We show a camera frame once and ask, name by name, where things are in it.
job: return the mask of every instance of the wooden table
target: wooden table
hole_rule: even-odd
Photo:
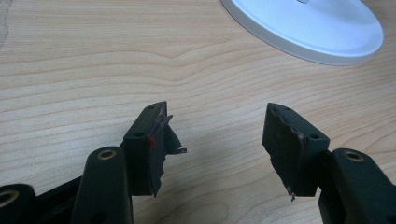
[[[396,183],[396,2],[365,1],[385,40],[367,63],[289,56],[240,26],[219,0],[0,3],[0,184],[43,193],[118,145],[166,100],[187,154],[168,156],[159,196],[134,197],[142,223],[321,223],[293,203],[261,145],[267,103],[370,155]]]

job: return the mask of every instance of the white round base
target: white round base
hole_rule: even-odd
[[[315,63],[351,65],[382,45],[381,24],[360,0],[221,0],[247,30]]]

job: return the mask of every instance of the white lamp base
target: white lamp base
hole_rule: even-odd
[[[351,65],[382,45],[381,24],[360,0],[221,0],[247,30],[315,63]]]

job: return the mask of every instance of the mounting hole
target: mounting hole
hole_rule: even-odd
[[[317,135],[315,133],[309,134],[309,137],[312,139],[319,139],[319,135]]]
[[[117,152],[113,149],[103,150],[98,154],[98,159],[101,161],[105,161],[113,158]]]
[[[390,216],[390,217],[388,217],[388,221],[389,221],[391,224],[396,224],[396,216]]]
[[[90,218],[90,224],[99,224],[105,222],[107,219],[106,212],[98,212]]]
[[[15,189],[8,189],[0,193],[0,208],[4,207],[12,202],[14,202],[18,196],[20,196],[20,192]]]
[[[143,134],[143,133],[136,133],[134,136],[135,136],[135,137],[143,137],[144,134]]]
[[[356,152],[346,151],[344,152],[344,156],[352,161],[364,161],[363,156],[359,155]]]

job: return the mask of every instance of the wood grain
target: wood grain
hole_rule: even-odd
[[[396,2],[365,4],[384,44],[334,67],[261,42],[220,1],[2,0],[0,184],[40,194],[81,175],[166,100],[189,152],[167,158],[157,198],[134,197],[135,223],[321,223],[318,197],[291,203],[261,146],[265,107],[292,107],[396,183]]]

